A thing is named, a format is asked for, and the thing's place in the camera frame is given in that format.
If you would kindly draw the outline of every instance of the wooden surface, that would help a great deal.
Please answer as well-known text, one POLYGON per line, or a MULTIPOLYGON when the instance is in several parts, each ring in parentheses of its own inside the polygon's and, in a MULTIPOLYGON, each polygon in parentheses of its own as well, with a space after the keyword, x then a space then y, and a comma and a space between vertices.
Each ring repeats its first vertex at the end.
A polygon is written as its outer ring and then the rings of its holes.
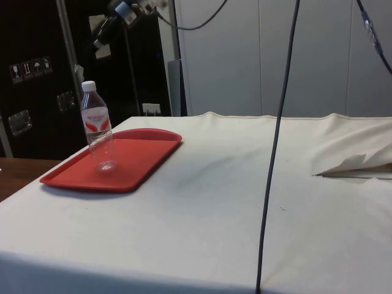
POLYGON ((60 160, 0 158, 0 202, 60 162, 60 160))

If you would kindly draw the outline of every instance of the red tray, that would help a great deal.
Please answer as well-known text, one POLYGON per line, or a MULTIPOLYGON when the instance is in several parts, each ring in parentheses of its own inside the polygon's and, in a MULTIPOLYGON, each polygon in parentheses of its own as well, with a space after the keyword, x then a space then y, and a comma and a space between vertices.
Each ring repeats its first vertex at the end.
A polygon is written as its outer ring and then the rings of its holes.
POLYGON ((132 192, 143 184, 180 146, 182 136, 159 129, 134 129, 113 134, 117 166, 98 172, 85 150, 40 179, 48 186, 69 189, 132 192))

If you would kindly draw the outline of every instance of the white bottle cap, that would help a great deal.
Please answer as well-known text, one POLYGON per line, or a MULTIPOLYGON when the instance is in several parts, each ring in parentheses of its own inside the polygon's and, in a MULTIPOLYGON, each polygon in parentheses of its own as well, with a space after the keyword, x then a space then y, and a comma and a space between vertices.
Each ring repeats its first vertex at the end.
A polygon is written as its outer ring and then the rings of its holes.
POLYGON ((84 81, 81 84, 81 88, 83 89, 84 92, 97 91, 97 86, 96 86, 95 81, 84 81))

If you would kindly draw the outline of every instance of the bottle label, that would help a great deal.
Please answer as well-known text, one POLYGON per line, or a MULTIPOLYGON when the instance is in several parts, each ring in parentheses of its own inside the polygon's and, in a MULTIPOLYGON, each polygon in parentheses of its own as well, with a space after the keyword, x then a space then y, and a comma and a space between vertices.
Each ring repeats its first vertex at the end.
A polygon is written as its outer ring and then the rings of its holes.
POLYGON ((84 109, 81 111, 81 118, 87 134, 111 129, 108 108, 106 107, 84 109))

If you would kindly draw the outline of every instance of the electrical outlet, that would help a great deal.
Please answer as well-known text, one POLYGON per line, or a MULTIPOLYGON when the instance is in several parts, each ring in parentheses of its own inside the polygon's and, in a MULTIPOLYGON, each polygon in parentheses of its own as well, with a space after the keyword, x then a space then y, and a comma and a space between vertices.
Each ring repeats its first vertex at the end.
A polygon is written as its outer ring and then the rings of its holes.
POLYGON ((143 113, 147 115, 159 115, 160 114, 160 104, 153 103, 143 103, 143 113))

